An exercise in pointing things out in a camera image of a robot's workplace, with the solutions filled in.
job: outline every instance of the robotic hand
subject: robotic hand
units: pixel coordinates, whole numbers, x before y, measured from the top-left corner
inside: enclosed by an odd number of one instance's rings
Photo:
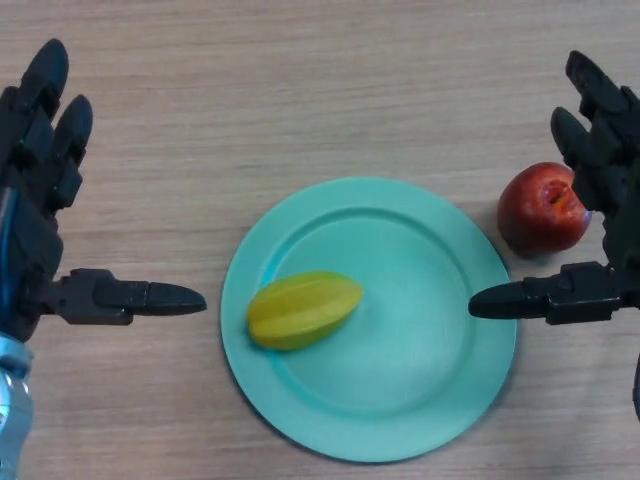
[[[563,265],[547,278],[525,278],[474,295],[469,313],[484,318],[539,318],[550,325],[610,320],[621,308],[640,308],[640,102],[618,88],[589,58],[571,52],[566,74],[582,97],[590,132],[559,107],[551,132],[575,173],[573,189],[604,214],[602,242],[608,265]],[[633,403],[640,419],[640,359]]]
[[[92,128],[89,101],[76,97],[51,122],[69,61],[58,40],[32,60],[20,87],[0,97],[0,480],[15,480],[33,408],[25,346],[41,315],[69,324],[129,325],[134,315],[183,315],[207,308],[184,287],[121,281],[108,270],[73,270],[54,281],[63,244],[56,212],[70,207]]]

